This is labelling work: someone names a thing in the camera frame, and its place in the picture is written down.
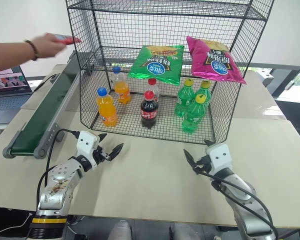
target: blue bottle cap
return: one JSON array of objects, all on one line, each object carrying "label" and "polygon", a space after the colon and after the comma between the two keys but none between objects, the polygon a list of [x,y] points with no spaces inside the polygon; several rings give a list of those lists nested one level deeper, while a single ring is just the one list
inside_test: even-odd
[{"label": "blue bottle cap", "polygon": [[107,89],[105,87],[99,87],[96,92],[100,97],[107,95]]},{"label": "blue bottle cap", "polygon": [[113,71],[113,73],[118,74],[118,73],[121,72],[121,67],[119,67],[119,66],[114,66],[114,67],[112,68],[112,71]]}]

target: pink chip bag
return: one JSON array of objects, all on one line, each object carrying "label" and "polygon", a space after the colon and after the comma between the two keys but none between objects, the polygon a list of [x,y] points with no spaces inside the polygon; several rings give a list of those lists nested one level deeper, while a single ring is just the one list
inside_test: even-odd
[{"label": "pink chip bag", "polygon": [[247,84],[226,45],[187,36],[192,75],[204,79]]}]

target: plastic bottle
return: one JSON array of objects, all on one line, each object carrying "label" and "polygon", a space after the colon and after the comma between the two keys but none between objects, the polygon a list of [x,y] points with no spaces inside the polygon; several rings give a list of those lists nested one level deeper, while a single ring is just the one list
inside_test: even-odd
[{"label": "plastic bottle", "polygon": [[99,87],[96,104],[99,107],[99,114],[106,127],[114,127],[118,122],[117,111],[112,96],[107,93],[107,89]]},{"label": "plastic bottle", "polygon": [[187,107],[193,102],[195,97],[195,92],[192,89],[194,81],[190,78],[187,78],[184,81],[184,86],[178,91],[178,102],[175,105],[174,113],[178,117],[182,117],[186,114]]},{"label": "plastic bottle", "polygon": [[155,78],[149,78],[148,79],[148,84],[147,86],[145,87],[145,91],[152,91],[154,93],[154,101],[156,103],[159,102],[159,87],[157,85],[157,80]]},{"label": "plastic bottle", "polygon": [[193,134],[198,129],[198,124],[206,114],[204,102],[206,96],[198,94],[193,103],[187,108],[184,120],[182,122],[182,130],[186,133]]},{"label": "plastic bottle", "polygon": [[148,90],[144,93],[144,100],[141,103],[141,124],[151,129],[156,124],[158,104],[154,100],[155,94]]},{"label": "plastic bottle", "polygon": [[121,72],[119,66],[114,66],[112,70],[114,73],[114,91],[118,96],[118,101],[119,103],[127,104],[131,101],[131,96],[126,75]]},{"label": "plastic bottle", "polygon": [[205,108],[205,111],[208,110],[208,107],[209,107],[209,104],[210,104],[210,101],[211,101],[211,93],[210,93],[209,88],[210,88],[210,82],[206,81],[206,80],[203,80],[201,82],[200,89],[198,91],[196,91],[195,96],[194,96],[194,98],[196,98],[196,96],[199,95],[199,94],[205,95],[206,99],[205,99],[205,102],[203,104],[204,108]]}]

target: cola bottle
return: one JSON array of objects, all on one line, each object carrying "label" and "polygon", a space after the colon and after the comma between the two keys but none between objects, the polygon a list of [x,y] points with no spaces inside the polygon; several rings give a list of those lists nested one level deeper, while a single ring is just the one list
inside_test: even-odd
[{"label": "cola bottle", "polygon": [[155,94],[148,90],[144,92],[144,100],[141,103],[141,124],[151,129],[156,124],[158,104],[154,100]]}]

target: metal wire shelf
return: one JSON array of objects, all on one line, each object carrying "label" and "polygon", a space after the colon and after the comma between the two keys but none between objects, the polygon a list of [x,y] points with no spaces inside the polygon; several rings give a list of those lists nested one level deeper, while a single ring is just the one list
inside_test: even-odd
[{"label": "metal wire shelf", "polygon": [[266,18],[253,6],[246,3],[247,1],[215,2],[202,0],[83,0],[69,5],[68,8],[123,14],[178,15],[250,19],[261,21],[266,20]]},{"label": "metal wire shelf", "polygon": [[228,46],[242,76],[248,69],[271,12],[273,0],[66,0],[80,69],[80,120],[93,130],[132,136],[205,144],[227,139],[241,85],[212,82],[207,115],[194,134],[181,131],[182,119],[173,115],[180,86],[159,82],[157,125],[151,130],[140,123],[141,93],[145,79],[128,78],[132,101],[115,105],[116,127],[104,127],[96,105],[97,88],[113,94],[113,66],[130,71],[143,45],[183,45],[180,85],[191,74],[192,59],[186,36],[217,41]]}]

